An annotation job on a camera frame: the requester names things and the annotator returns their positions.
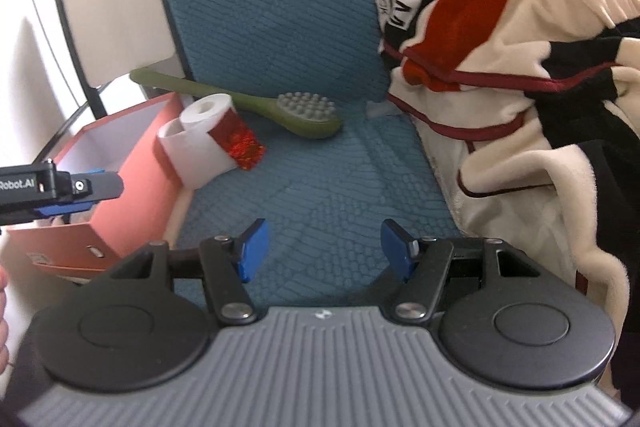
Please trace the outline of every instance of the cable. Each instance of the cable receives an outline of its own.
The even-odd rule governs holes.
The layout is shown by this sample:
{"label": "cable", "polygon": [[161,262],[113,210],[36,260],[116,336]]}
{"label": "cable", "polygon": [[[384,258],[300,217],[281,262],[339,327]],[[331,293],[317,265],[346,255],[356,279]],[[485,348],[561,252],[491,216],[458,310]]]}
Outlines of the cable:
{"label": "cable", "polygon": [[42,29],[42,33],[44,34],[44,39],[45,39],[45,41],[47,41],[47,46],[49,47],[49,51],[51,52],[53,60],[55,61],[56,66],[58,67],[58,71],[60,72],[60,76],[62,76],[62,79],[65,81],[66,89],[69,90],[69,93],[71,94],[71,97],[74,99],[74,102],[76,102],[76,107],[80,107],[80,103],[78,102],[78,99],[76,98],[76,95],[74,94],[73,90],[71,89],[71,86],[69,85],[69,82],[66,79],[65,74],[62,72],[62,68],[60,67],[60,63],[58,62],[58,58],[56,57],[56,54],[53,52],[53,47],[51,45],[51,42],[49,41],[49,37],[47,36],[47,32],[44,30],[44,25],[42,24],[42,19],[40,18],[40,12],[38,11],[38,7],[36,6],[36,0],[31,0],[31,3],[33,4],[33,9],[36,12],[36,17],[38,19],[38,23],[40,24],[40,28]]}

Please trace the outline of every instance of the pink box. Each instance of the pink box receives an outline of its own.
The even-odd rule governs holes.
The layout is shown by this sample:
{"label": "pink box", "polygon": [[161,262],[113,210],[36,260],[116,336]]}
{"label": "pink box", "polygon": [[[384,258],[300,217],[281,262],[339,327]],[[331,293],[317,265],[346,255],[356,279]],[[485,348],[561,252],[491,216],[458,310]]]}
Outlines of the pink box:
{"label": "pink box", "polygon": [[170,93],[84,126],[54,159],[58,170],[117,171],[124,192],[97,203],[85,223],[11,229],[12,241],[47,273],[90,279],[162,239],[182,182],[156,135],[181,111],[180,96]]}

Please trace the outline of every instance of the white logo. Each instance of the white logo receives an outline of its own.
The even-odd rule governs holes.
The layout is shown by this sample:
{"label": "white logo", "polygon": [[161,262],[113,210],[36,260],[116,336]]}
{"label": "white logo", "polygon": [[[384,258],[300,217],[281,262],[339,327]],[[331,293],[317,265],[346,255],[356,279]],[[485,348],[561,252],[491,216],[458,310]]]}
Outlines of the white logo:
{"label": "white logo", "polygon": [[321,319],[324,321],[325,319],[328,319],[329,317],[331,317],[333,314],[329,310],[318,310],[314,315],[318,319]]}
{"label": "white logo", "polygon": [[34,179],[18,180],[15,182],[0,182],[0,190],[15,190],[16,188],[33,188],[36,186]]}

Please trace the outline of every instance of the gray ribbed panel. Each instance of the gray ribbed panel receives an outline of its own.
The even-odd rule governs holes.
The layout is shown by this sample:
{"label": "gray ribbed panel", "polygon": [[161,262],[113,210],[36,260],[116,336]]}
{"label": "gray ribbed panel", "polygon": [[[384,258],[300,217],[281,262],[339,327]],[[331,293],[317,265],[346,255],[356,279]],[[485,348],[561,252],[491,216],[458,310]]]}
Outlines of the gray ribbed panel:
{"label": "gray ribbed panel", "polygon": [[420,328],[377,308],[272,308],[226,328],[195,367],[125,396],[49,391],[33,427],[412,427],[619,425],[628,412],[596,387],[527,397],[460,373]]}

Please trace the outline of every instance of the circular cap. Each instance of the circular cap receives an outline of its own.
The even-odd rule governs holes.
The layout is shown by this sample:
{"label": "circular cap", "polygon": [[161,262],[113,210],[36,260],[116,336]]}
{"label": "circular cap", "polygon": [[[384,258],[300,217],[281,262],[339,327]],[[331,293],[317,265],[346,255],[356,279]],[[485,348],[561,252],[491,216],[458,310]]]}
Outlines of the circular cap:
{"label": "circular cap", "polygon": [[548,346],[569,331],[569,319],[546,304],[514,304],[501,309],[494,326],[506,339],[524,346]]}
{"label": "circular cap", "polygon": [[416,321],[427,314],[427,308],[417,302],[403,302],[396,306],[396,315],[399,319]]}
{"label": "circular cap", "polygon": [[110,306],[80,321],[82,337],[100,347],[126,347],[146,340],[154,329],[154,318],[135,306]]}
{"label": "circular cap", "polygon": [[244,302],[231,302],[222,306],[222,315],[228,319],[239,321],[248,319],[254,313],[254,309]]}

